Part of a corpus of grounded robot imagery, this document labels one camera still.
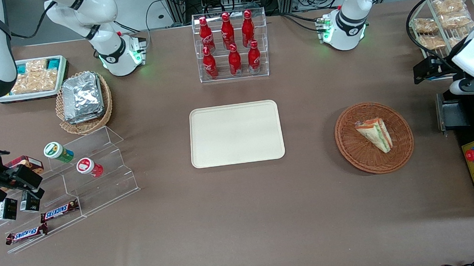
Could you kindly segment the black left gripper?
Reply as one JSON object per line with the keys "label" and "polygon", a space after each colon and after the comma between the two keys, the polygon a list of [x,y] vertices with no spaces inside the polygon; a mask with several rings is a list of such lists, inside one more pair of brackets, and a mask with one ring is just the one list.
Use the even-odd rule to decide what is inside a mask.
{"label": "black left gripper", "polygon": [[443,59],[428,56],[413,67],[414,84],[424,80],[439,78],[447,75],[447,66]]}

